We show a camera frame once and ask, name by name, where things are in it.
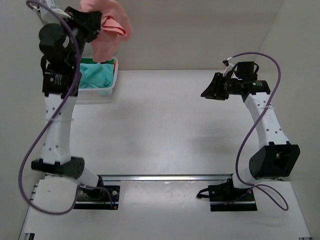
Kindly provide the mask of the pink t shirt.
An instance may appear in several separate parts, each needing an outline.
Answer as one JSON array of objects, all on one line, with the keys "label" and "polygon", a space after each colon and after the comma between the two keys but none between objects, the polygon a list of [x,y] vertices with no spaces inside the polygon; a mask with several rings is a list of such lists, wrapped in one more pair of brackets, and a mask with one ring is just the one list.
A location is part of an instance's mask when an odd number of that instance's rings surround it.
[{"label": "pink t shirt", "polygon": [[100,32],[91,42],[92,59],[97,63],[110,61],[119,45],[133,35],[128,15],[115,0],[81,0],[80,10],[102,13]]}]

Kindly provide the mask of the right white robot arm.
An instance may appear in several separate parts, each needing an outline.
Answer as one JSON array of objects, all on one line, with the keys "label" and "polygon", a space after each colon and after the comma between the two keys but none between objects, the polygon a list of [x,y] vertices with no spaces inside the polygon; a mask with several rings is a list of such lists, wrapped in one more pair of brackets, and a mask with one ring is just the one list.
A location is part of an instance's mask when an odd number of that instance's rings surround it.
[{"label": "right white robot arm", "polygon": [[201,97],[223,101],[231,95],[241,96],[251,114],[253,127],[250,132],[256,131],[259,149],[245,169],[237,168],[226,182],[207,188],[213,201],[222,204],[244,200],[254,188],[264,190],[268,187],[263,183],[265,180],[288,177],[301,152],[281,129],[270,101],[272,92],[268,83],[258,80],[256,73],[232,75],[232,71],[215,73]]}]

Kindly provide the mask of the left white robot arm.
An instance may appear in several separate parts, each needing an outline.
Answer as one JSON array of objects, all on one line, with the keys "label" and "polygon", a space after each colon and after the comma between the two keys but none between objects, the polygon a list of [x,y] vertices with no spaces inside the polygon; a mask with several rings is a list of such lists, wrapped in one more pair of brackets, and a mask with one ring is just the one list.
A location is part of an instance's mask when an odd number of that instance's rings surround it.
[{"label": "left white robot arm", "polygon": [[81,12],[70,6],[65,12],[70,16],[65,20],[70,31],[61,23],[49,23],[38,33],[39,49],[43,54],[40,66],[45,117],[50,126],[45,132],[40,157],[31,162],[31,168],[70,178],[82,186],[85,194],[98,199],[103,195],[102,177],[90,172],[82,157],[72,156],[70,153],[72,114],[79,90],[78,85],[72,84],[75,76],[82,75],[77,72],[77,64],[81,58],[77,57],[72,37],[75,37],[78,50],[82,52],[86,43],[98,37],[102,13]]}]

